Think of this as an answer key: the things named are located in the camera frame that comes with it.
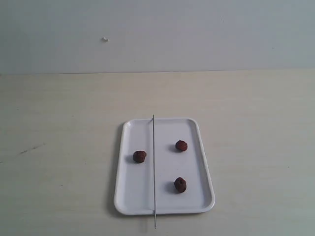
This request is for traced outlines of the white rectangular plastic tray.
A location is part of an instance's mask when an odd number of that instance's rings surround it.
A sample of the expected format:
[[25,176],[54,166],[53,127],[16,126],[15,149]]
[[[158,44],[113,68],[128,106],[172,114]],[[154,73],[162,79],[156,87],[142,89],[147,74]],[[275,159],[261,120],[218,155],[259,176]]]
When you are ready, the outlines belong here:
[[[175,148],[177,141],[186,151]],[[147,153],[133,161],[135,151]],[[191,118],[155,118],[157,214],[190,214],[209,211],[215,194],[197,122]],[[184,193],[174,187],[176,178],[187,183]],[[114,206],[124,215],[154,214],[152,118],[127,121],[122,128],[116,174]]]

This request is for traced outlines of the thin metal skewer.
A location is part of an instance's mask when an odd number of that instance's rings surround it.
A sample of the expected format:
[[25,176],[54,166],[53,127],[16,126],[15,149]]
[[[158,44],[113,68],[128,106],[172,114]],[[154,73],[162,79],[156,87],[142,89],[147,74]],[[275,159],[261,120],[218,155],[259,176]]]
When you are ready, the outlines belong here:
[[157,229],[157,199],[156,199],[156,158],[155,158],[155,115],[152,116],[153,135],[153,191],[154,191],[154,227]]

